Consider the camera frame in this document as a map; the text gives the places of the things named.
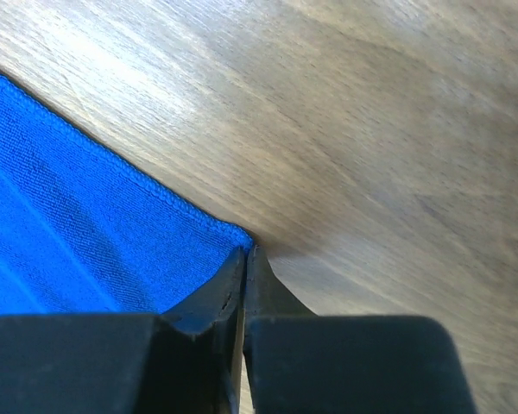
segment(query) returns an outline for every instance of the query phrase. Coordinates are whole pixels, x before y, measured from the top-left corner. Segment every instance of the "wood grain surface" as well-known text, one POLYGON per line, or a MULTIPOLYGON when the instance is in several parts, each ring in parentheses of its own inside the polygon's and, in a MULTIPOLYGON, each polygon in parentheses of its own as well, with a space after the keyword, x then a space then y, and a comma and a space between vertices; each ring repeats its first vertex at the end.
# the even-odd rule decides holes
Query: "wood grain surface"
POLYGON ((518 0, 0 0, 0 70, 518 413, 518 0))

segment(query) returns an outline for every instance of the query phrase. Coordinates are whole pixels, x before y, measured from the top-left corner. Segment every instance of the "blue microfiber cloth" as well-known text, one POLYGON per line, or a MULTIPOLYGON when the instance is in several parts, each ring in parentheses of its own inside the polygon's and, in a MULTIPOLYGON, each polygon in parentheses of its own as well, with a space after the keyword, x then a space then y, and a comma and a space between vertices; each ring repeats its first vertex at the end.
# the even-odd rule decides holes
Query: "blue microfiber cloth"
POLYGON ((0 314, 163 312, 251 243, 0 75, 0 314))

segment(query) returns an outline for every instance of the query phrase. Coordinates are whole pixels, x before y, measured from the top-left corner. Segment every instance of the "stitched edge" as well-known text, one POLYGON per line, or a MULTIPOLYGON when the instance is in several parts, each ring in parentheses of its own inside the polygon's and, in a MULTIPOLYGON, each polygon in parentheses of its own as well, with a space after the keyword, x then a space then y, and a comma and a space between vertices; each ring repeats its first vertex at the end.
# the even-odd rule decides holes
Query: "stitched edge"
POLYGON ((51 110, 33 99, 25 91, 13 85, 2 74, 0 74, 0 88, 5 93, 12 95, 15 100, 23 101, 20 106, 21 110, 26 113, 39 112, 43 114, 42 123, 44 126, 49 127, 54 132, 64 134, 72 143, 77 145, 77 147, 86 151, 90 155, 99 157, 99 159, 105 161, 110 166, 115 167, 125 178, 138 185, 149 195, 159 198, 161 201, 167 203, 187 217, 201 221, 208 229, 216 229, 222 233, 232 235, 236 237, 239 242, 242 242, 246 248, 250 247, 253 239, 245 230, 241 229, 236 224, 224 222, 210 216, 199 207, 194 206, 172 190, 169 190, 166 186, 160 184, 156 179, 139 171, 127 160, 121 158, 118 154, 114 153, 104 145, 87 137, 66 120, 54 114, 51 110))

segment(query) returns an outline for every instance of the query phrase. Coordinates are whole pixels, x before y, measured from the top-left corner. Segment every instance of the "wooden table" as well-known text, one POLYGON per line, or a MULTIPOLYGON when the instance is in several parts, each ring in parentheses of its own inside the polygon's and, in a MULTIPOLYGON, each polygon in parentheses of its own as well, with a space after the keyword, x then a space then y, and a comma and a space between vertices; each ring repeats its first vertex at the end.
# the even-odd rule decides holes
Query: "wooden table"
POLYGON ((518 0, 0 0, 0 70, 518 413, 518 0))

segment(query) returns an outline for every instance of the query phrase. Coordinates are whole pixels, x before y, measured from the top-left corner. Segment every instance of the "light wood surface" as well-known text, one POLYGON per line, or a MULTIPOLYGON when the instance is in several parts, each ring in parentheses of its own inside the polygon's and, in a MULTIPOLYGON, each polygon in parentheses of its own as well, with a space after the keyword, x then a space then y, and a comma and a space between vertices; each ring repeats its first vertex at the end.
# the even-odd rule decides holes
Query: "light wood surface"
POLYGON ((518 413, 518 0, 0 0, 0 69, 314 311, 437 318, 518 413))

